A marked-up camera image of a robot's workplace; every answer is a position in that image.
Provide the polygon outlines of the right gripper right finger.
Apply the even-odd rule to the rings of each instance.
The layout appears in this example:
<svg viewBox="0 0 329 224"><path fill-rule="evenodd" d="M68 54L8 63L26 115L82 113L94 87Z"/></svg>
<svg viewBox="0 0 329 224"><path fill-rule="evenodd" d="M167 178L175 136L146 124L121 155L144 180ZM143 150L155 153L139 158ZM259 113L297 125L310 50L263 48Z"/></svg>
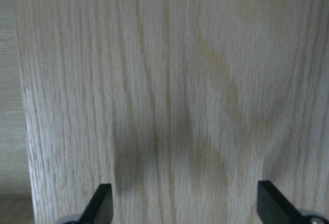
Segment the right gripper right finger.
<svg viewBox="0 0 329 224"><path fill-rule="evenodd" d="M271 181L258 181L257 214L264 224L304 223L304 217Z"/></svg>

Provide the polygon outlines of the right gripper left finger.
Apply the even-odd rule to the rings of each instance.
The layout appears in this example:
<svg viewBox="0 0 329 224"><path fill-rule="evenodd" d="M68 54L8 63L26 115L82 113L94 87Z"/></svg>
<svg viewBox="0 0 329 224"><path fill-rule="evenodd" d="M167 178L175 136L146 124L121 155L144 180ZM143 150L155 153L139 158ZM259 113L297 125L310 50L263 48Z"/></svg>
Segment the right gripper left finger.
<svg viewBox="0 0 329 224"><path fill-rule="evenodd" d="M112 223L114 216L112 185L100 184L87 207L78 220L78 223Z"/></svg>

